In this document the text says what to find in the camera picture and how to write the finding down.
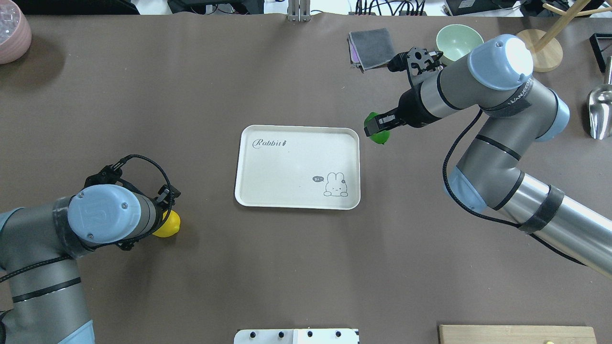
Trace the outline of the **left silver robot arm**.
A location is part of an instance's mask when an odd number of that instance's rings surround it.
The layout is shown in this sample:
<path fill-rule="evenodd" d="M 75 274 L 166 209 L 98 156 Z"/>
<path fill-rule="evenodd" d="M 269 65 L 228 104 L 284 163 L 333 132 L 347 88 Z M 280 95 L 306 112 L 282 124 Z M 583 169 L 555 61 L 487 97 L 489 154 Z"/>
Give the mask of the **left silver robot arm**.
<path fill-rule="evenodd" d="M 77 259 L 116 245 L 128 249 L 170 217 L 178 191 L 154 198 L 120 185 L 1 214 L 1 270 L 13 307 L 1 312 L 3 344 L 93 344 L 93 320 Z"/>

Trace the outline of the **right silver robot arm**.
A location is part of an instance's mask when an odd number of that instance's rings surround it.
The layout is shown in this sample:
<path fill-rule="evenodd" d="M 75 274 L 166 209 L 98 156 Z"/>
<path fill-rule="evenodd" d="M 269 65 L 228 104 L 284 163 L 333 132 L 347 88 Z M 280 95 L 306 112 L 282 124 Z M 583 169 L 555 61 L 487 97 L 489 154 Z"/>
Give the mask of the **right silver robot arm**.
<path fill-rule="evenodd" d="M 477 105 L 488 120 L 451 172 L 448 161 L 442 164 L 450 198 L 476 217 L 487 208 L 498 211 L 507 217 L 505 224 L 610 278 L 610 219 L 518 168 L 531 144 L 553 139 L 570 117 L 557 93 L 533 77 L 525 43 L 505 33 L 441 70 L 436 64 L 415 50 L 396 55 L 389 63 L 392 72 L 415 68 L 417 74 L 409 76 L 411 89 L 397 107 L 365 119 L 365 135 L 424 127 Z"/>

